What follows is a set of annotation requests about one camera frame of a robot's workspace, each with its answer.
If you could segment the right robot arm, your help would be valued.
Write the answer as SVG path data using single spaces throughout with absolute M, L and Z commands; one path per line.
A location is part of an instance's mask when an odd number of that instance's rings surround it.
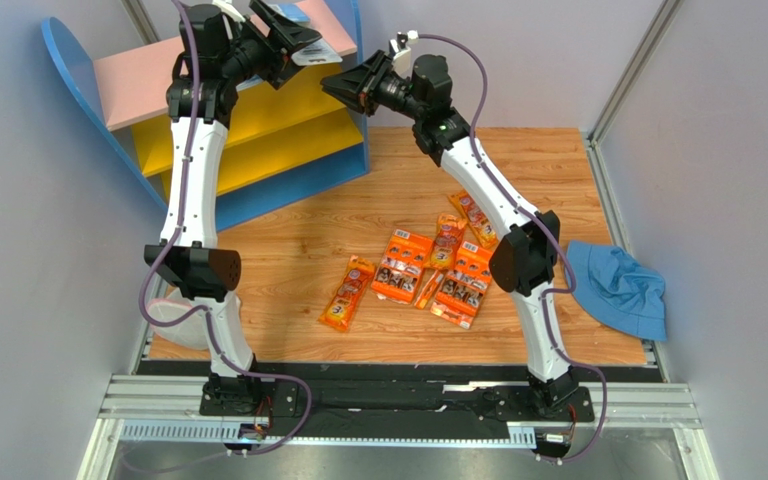
M 324 93 L 372 116 L 379 108 L 413 122 L 419 149 L 451 175 L 489 220 L 499 243 L 489 261 L 493 281 L 514 302 L 528 350 L 526 406 L 549 417 L 577 406 L 579 382 L 560 336 L 554 305 L 555 265 L 562 257 L 560 220 L 526 201 L 484 152 L 453 105 L 453 81 L 443 56 L 422 55 L 407 77 L 383 51 L 325 77 Z

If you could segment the blue Gillette razor blister pack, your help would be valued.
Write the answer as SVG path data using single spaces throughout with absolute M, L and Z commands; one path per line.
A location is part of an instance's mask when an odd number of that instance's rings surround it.
M 291 56 L 297 65 L 341 63 L 345 56 L 357 51 L 354 40 L 325 1 L 270 2 L 268 6 L 277 14 L 319 35 L 317 40 L 313 40 L 311 33 L 300 35 L 301 47 Z

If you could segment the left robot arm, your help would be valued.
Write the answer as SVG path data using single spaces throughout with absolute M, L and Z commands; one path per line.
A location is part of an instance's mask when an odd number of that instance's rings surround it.
M 156 245 L 144 248 L 151 275 L 175 287 L 181 298 L 147 300 L 142 317 L 157 330 L 199 322 L 207 335 L 211 372 L 202 388 L 200 412 L 208 416 L 252 415 L 266 404 L 256 358 L 242 332 L 238 252 L 217 246 L 216 200 L 221 155 L 238 101 L 237 87 L 253 77 L 281 88 L 301 70 L 294 54 L 321 40 L 319 32 L 252 1 L 250 16 L 229 1 L 185 7 L 180 15 L 183 50 L 166 93 L 173 141 L 167 217 Z

